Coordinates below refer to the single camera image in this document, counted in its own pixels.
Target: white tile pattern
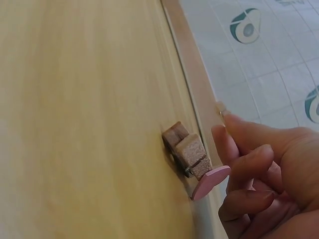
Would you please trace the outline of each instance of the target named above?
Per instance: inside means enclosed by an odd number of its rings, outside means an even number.
[[[180,1],[218,100],[246,120],[319,131],[305,113],[319,85],[319,0]],[[237,23],[259,34],[249,44],[230,27],[242,13]]]

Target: cork pad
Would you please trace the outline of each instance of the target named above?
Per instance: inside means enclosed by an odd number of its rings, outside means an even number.
[[[205,173],[194,189],[191,198],[193,200],[199,200],[205,197],[216,185],[224,181],[229,174],[229,166],[221,166]]]
[[[206,172],[212,170],[210,160],[197,134],[192,133],[183,139],[176,145],[176,152],[179,157],[185,160],[198,180],[200,180]]]
[[[162,137],[171,150],[174,150],[175,146],[188,135],[189,133],[187,129],[181,124],[181,122],[177,122],[166,130],[162,134]]]
[[[186,169],[189,165],[182,157],[177,154],[176,145],[183,139],[185,139],[188,135],[189,133],[187,129],[182,125],[181,122],[177,122],[164,133],[162,133],[162,138],[166,147],[168,147],[171,150],[171,153],[179,159],[179,162],[184,169]]]

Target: cork block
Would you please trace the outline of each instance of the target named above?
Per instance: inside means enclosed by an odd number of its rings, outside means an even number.
[[[192,168],[192,172],[195,177],[200,180],[206,172],[212,169],[210,159],[206,156],[198,165]]]
[[[162,137],[166,144],[170,147],[171,150],[174,150],[175,146],[180,143],[184,138],[189,135],[187,129],[181,124],[181,122],[177,122],[168,130],[166,130]]]
[[[212,169],[209,158],[206,155],[205,148],[197,134],[190,134],[176,145],[176,151],[179,157],[189,165],[195,177],[200,180],[201,177]]]

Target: finger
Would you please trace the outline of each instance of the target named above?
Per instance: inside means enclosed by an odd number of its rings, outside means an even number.
[[[224,165],[232,166],[234,161],[240,156],[234,139],[222,125],[214,126],[211,131],[220,160]],[[264,184],[255,180],[258,182],[259,190],[274,190],[279,194],[283,192],[281,169],[277,163],[273,162],[269,170],[260,179]]]
[[[234,139],[222,125],[214,126],[211,132],[220,160],[224,165],[231,166],[234,160],[239,158],[239,150]]]
[[[281,168],[275,162],[273,162],[267,172],[260,177],[260,180],[278,194],[282,194],[284,191]]]
[[[315,239],[319,238],[319,212],[312,211],[295,215],[265,239]]]
[[[280,166],[280,160],[291,143],[310,133],[305,128],[276,129],[262,124],[246,122],[238,116],[224,116],[225,125],[240,151],[249,152],[263,144],[270,144],[275,153],[275,162]]]
[[[219,209],[219,218],[230,239],[237,239],[249,227],[247,214],[257,214],[273,202],[273,192],[237,190],[226,196]]]
[[[273,191],[271,187],[269,187],[267,184],[265,184],[259,179],[254,179],[253,188],[256,191]]]
[[[251,153],[240,157],[229,175],[227,192],[250,189],[253,179],[260,178],[272,165],[274,152],[270,145],[262,145]]]

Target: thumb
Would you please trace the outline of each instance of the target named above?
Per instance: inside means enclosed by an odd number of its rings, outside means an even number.
[[[275,162],[279,165],[292,141],[302,134],[309,133],[308,129],[301,127],[277,129],[259,123],[247,122],[230,113],[224,115],[224,121],[228,133],[242,154],[247,154],[261,145],[269,144],[274,151]]]

